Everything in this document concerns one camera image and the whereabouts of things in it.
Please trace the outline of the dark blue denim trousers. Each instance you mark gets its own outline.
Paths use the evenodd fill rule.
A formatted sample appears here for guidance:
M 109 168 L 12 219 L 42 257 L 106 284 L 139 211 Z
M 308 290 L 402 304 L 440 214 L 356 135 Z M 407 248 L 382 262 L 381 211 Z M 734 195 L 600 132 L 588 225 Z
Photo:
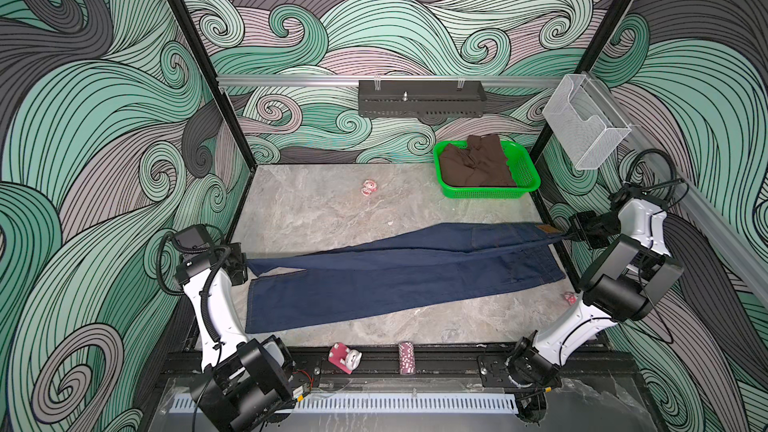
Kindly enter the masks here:
M 547 224 L 440 223 L 306 255 L 250 259 L 245 330 L 276 332 L 507 294 L 565 275 Z

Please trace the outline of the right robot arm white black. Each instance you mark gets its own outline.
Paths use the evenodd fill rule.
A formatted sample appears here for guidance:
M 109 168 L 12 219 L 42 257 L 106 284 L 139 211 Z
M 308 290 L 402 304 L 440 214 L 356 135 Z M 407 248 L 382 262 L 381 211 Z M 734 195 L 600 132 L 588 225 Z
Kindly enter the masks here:
M 656 148 L 639 152 L 630 170 L 647 156 L 664 160 L 668 180 L 644 185 L 628 173 L 611 195 L 608 212 L 571 218 L 571 235 L 602 252 L 582 274 L 575 303 L 546 330 L 515 346 L 506 362 L 514 385 L 549 386 L 576 349 L 607 328 L 645 318 L 683 274 L 665 244 L 664 221 L 685 180 L 671 156 Z

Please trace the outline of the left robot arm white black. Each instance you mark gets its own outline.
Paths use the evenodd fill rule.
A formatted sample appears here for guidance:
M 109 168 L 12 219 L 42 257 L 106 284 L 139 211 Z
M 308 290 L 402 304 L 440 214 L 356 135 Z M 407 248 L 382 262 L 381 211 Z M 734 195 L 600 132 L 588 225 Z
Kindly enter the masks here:
M 201 340 L 201 377 L 190 387 L 196 413 L 218 431 L 252 431 L 310 392 L 283 341 L 247 337 L 232 289 L 247 278 L 238 243 L 216 244 L 206 226 L 161 236 L 155 252 L 161 290 L 191 303 Z

